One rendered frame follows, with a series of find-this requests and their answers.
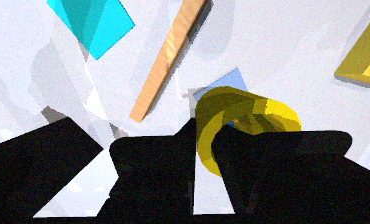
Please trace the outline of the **yellow block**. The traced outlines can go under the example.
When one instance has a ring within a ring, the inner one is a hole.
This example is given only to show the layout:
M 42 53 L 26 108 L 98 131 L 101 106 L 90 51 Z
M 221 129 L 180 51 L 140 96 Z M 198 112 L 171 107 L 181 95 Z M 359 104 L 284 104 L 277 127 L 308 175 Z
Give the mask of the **yellow block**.
M 370 84 L 370 23 L 334 74 Z

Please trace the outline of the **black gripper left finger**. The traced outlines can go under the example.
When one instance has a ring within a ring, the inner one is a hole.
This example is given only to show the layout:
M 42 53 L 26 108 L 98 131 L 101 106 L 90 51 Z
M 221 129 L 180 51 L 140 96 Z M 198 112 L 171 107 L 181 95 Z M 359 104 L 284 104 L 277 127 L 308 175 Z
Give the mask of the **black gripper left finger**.
M 118 177 L 124 171 L 180 170 L 184 196 L 194 214 L 197 121 L 191 118 L 175 135 L 131 136 L 113 141 L 109 154 Z

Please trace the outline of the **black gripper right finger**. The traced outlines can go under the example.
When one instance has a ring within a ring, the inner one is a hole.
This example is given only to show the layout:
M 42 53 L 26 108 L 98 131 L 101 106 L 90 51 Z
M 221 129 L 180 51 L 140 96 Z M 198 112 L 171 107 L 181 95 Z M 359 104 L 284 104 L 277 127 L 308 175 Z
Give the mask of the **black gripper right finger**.
M 251 135 L 225 124 L 211 143 L 234 213 L 254 213 L 276 155 L 346 155 L 352 136 L 344 131 L 263 132 Z

